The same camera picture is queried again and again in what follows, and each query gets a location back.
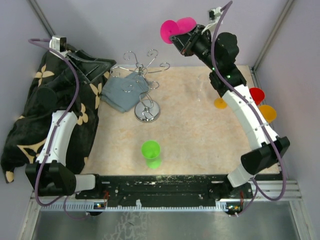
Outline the pink plastic wine glass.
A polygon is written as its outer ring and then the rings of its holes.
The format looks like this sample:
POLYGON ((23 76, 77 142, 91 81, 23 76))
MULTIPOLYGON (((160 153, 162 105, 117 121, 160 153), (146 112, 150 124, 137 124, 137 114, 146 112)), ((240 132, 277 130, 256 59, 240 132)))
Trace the pink plastic wine glass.
POLYGON ((192 17, 184 17, 177 21, 166 20, 160 27, 161 39, 166 44, 172 44, 171 36, 188 33, 197 25, 192 17))

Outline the green plastic wine glass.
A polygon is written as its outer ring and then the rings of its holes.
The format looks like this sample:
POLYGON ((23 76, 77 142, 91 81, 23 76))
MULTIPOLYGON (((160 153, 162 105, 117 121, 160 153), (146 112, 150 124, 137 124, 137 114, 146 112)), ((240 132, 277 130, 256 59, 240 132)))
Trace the green plastic wine glass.
POLYGON ((161 147, 157 141, 145 141, 141 146, 141 153, 150 169, 157 169, 161 165, 161 147))

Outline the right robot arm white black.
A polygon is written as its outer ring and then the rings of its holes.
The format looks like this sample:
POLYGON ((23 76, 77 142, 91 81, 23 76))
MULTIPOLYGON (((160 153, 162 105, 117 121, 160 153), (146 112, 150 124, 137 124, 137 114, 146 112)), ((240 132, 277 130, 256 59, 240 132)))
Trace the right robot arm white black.
POLYGON ((242 185, 262 170, 281 162, 290 141, 270 127, 236 67, 239 53, 236 35, 222 32, 212 36, 204 25, 197 24, 189 32, 170 35, 169 40, 183 56, 195 55, 211 69, 210 84, 232 109, 246 134, 251 150, 241 156, 239 166, 220 186, 227 197, 235 198, 242 185))

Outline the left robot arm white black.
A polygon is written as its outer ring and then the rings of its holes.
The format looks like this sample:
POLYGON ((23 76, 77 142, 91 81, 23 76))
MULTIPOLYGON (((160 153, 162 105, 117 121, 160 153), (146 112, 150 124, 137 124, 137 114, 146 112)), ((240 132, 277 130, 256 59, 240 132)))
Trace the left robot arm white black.
POLYGON ((71 51, 64 42, 33 39, 47 48, 54 71, 43 76, 31 95, 27 115, 42 140, 37 157, 25 173, 37 197, 70 196, 80 192, 97 199, 104 186, 98 174, 82 174, 92 149, 99 118, 105 74, 116 64, 83 50, 71 51))

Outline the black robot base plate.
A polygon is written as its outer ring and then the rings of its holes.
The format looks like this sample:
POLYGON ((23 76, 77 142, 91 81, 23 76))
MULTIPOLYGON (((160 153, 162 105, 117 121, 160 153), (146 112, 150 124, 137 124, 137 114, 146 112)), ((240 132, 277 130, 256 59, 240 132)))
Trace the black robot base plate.
POLYGON ((108 207, 214 207, 222 199, 253 197, 250 183, 232 187, 225 174, 99 176, 97 186, 76 195, 79 200, 105 200, 108 207))

